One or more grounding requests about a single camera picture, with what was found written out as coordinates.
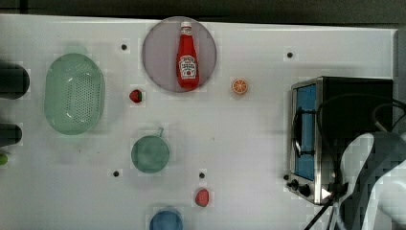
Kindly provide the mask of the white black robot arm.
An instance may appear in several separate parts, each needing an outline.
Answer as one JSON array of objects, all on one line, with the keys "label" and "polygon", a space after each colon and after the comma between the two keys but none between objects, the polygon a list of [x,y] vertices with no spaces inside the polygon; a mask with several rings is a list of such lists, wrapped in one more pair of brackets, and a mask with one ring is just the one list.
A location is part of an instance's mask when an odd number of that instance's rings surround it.
[{"label": "white black robot arm", "polygon": [[341,178],[346,193],[333,205],[328,230],[389,230],[380,213],[405,223],[405,136],[363,134],[344,151]]}]

